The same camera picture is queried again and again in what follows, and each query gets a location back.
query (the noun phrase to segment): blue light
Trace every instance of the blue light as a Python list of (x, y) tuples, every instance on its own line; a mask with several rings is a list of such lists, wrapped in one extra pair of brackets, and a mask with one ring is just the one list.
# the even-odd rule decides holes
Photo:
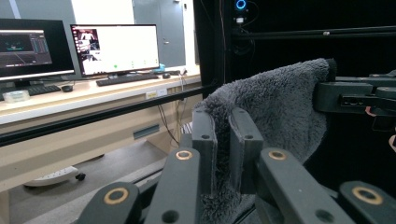
[(235, 7), (236, 7), (238, 10), (243, 10), (243, 9), (246, 8), (246, 6), (247, 6), (247, 2), (246, 2), (245, 0), (237, 0), (237, 1), (235, 2)]

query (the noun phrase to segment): gray towel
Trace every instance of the gray towel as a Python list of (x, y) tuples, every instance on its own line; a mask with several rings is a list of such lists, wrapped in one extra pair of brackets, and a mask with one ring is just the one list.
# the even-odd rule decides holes
[(296, 63), (237, 80), (218, 88), (195, 107), (203, 107), (216, 125), (218, 138), (217, 194), (202, 196), (203, 223), (232, 223), (254, 202), (254, 196), (235, 192), (229, 183), (228, 116), (245, 109), (264, 138), (265, 147), (290, 151), (301, 163), (318, 148), (326, 133), (326, 117), (313, 108), (313, 92), (335, 73), (333, 60)]

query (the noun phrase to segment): floor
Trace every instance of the floor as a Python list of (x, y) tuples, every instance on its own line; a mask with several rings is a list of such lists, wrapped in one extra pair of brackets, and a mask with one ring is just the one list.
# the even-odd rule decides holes
[(134, 182), (161, 169), (166, 154), (147, 141), (120, 148), (105, 156), (75, 165), (86, 174), (59, 184), (9, 191), (11, 224), (70, 224), (100, 188), (116, 181)]

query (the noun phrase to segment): desk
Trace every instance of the desk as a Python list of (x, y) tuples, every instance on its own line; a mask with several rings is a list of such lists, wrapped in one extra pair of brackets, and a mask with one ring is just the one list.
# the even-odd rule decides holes
[[(185, 89), (200, 87), (199, 69), (184, 76)], [(77, 82), (72, 92), (54, 92), (32, 96), (16, 104), (0, 102), (0, 133), (34, 127), (61, 119), (145, 100), (146, 92), (167, 89), (181, 91), (179, 77), (152, 79), (133, 83), (97, 87), (95, 81)], [(191, 121), (192, 107), (202, 95), (189, 97), (182, 123)], [(170, 129), (177, 126), (177, 102), (163, 105)], [(133, 133), (152, 125), (159, 131), (145, 137), (164, 151), (169, 151), (170, 137), (163, 125), (157, 106), (104, 119), (77, 128), (51, 133), (31, 140), (0, 147), (0, 208), (7, 199), (4, 191), (42, 175), (103, 155), (111, 150), (131, 145)]]

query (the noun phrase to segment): computer monitor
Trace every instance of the computer monitor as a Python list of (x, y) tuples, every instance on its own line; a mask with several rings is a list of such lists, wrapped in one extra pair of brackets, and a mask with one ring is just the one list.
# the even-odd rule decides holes
[(74, 72), (62, 21), (0, 19), (0, 82), (19, 87)]
[(155, 24), (72, 24), (82, 77), (160, 67)]

